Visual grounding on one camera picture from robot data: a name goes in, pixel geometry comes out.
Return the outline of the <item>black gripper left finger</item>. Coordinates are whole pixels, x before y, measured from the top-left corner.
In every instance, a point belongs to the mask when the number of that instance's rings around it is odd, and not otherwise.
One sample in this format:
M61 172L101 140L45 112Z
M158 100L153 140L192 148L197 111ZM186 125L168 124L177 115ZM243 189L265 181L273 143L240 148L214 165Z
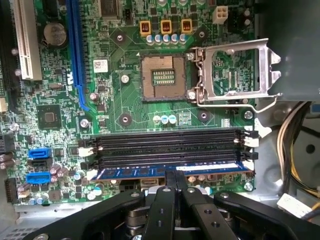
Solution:
M26 240L172 240L178 172L165 173L155 193L128 190L26 235Z

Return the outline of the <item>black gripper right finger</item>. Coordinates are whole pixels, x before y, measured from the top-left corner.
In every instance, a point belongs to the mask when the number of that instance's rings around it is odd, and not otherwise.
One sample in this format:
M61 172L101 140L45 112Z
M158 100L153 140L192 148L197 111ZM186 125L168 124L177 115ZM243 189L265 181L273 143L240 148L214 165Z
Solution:
M208 202L199 189L188 187L183 171L177 171L176 184L207 240L239 238L238 231L227 223L220 209L226 210L253 227L262 228L278 240L320 238L319 225L234 192L218 192L212 202Z

